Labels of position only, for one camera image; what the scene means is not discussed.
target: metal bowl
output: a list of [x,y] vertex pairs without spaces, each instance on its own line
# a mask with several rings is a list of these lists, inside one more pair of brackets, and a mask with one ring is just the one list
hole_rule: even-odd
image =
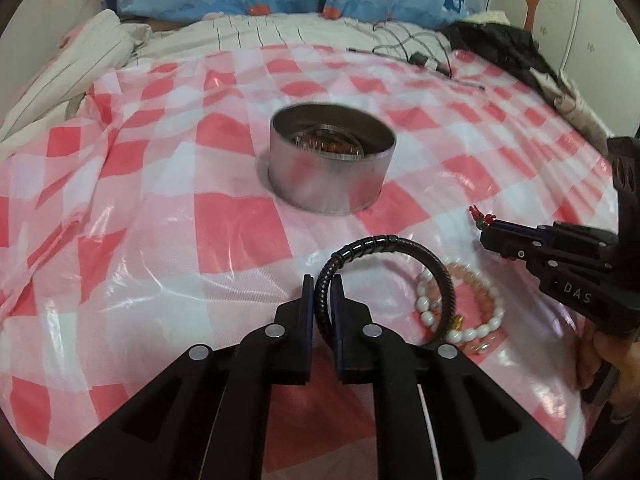
[[377,200],[396,136],[355,108],[301,104],[274,115],[270,145],[276,194],[308,211],[340,215]]

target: bed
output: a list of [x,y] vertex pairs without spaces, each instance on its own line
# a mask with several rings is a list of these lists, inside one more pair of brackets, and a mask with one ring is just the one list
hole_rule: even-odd
[[[453,80],[366,53],[398,56],[384,45],[420,30],[411,24],[225,15],[152,32],[103,12],[90,23],[127,45],[121,59],[88,81],[72,118],[64,99],[53,115],[33,112],[38,124],[8,137],[0,164],[9,183],[0,407],[46,472],[185,348],[238,342],[332,250],[380,232],[492,277],[510,311],[491,351],[473,359],[579,453],[591,422],[574,384],[581,321],[521,267],[479,250],[468,215],[477,204],[514,222],[615,230],[608,164],[542,98],[473,54],[448,52],[437,35],[422,43],[448,60]],[[81,29],[58,59],[91,40]],[[371,209],[313,216],[265,183],[269,118],[310,100],[367,110],[398,133]],[[398,257],[363,262],[344,273],[347,293],[419,342],[428,336],[412,305],[420,270]],[[474,316],[464,298],[460,309]],[[302,397],[274,391],[264,477],[372,478],[371,393],[338,387],[326,349],[315,352]]]

